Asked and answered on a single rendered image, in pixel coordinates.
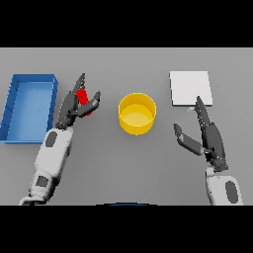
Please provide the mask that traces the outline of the red beaker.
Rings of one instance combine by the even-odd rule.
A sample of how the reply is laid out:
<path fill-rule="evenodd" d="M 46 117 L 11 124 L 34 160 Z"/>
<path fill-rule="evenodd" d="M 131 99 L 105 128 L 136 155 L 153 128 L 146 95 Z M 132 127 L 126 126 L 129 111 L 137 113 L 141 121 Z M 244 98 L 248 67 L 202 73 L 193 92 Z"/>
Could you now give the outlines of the red beaker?
<path fill-rule="evenodd" d="M 93 104 L 89 101 L 87 92 L 84 88 L 80 88 L 76 92 L 77 100 L 78 100 L 78 109 L 76 110 L 76 114 L 79 118 L 83 118 L 87 115 L 90 115 L 93 111 Z"/>

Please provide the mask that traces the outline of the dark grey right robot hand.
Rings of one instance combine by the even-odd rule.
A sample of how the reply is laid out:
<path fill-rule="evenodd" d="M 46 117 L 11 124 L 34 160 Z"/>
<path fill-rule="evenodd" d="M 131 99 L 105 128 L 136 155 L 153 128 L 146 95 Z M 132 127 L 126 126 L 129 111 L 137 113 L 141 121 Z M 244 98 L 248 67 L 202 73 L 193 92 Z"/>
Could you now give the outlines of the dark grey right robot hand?
<path fill-rule="evenodd" d="M 204 155 L 215 172 L 227 170 L 228 166 L 221 134 L 215 123 L 210 120 L 207 107 L 200 96 L 197 97 L 195 111 L 202 133 L 202 142 L 189 137 L 183 132 L 179 124 L 174 123 L 173 127 L 178 143 L 198 156 Z"/>

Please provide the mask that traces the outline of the pale square measuring scale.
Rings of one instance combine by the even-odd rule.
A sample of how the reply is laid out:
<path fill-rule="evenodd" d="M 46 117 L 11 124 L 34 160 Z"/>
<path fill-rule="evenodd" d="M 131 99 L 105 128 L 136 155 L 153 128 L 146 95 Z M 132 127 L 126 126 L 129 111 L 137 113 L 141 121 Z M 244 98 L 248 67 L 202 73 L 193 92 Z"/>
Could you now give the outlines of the pale square measuring scale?
<path fill-rule="evenodd" d="M 173 107 L 194 107 L 200 96 L 206 106 L 212 106 L 209 74 L 206 71 L 170 71 Z"/>

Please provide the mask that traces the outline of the blue tray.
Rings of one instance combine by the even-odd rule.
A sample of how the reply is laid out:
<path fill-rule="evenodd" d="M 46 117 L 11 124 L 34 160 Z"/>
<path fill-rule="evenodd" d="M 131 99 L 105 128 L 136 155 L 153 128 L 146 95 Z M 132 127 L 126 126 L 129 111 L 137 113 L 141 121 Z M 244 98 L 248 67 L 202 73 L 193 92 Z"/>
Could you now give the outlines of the blue tray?
<path fill-rule="evenodd" d="M 57 85 L 54 74 L 13 74 L 0 122 L 0 142 L 42 144 L 52 128 Z"/>

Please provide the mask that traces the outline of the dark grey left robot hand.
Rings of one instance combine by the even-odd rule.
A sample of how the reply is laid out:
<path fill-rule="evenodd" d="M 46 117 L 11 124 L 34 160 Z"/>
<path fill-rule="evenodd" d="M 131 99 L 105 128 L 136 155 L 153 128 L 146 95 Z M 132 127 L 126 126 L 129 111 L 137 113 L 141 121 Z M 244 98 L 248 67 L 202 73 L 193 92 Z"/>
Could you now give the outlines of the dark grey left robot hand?
<path fill-rule="evenodd" d="M 59 111 L 57 123 L 55 124 L 56 128 L 67 129 L 68 127 L 72 127 L 75 122 L 75 119 L 79 118 L 76 114 L 76 110 L 78 109 L 78 100 L 77 100 L 76 92 L 80 88 L 85 89 L 85 74 L 84 73 L 82 73 L 80 77 L 77 79 L 73 90 L 69 91 L 66 97 L 64 98 L 60 111 Z M 94 98 L 90 101 L 93 104 L 92 113 L 99 107 L 100 98 L 101 98 L 101 92 L 98 91 L 94 95 Z"/>

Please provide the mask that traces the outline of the yellow bowl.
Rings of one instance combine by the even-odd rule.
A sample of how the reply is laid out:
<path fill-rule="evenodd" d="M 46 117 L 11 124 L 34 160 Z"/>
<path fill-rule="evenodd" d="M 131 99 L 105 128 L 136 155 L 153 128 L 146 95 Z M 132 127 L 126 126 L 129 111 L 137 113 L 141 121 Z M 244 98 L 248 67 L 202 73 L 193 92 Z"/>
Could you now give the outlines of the yellow bowl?
<path fill-rule="evenodd" d="M 131 135 L 148 133 L 156 118 L 156 104 L 144 93 L 130 93 L 119 103 L 119 124 Z"/>

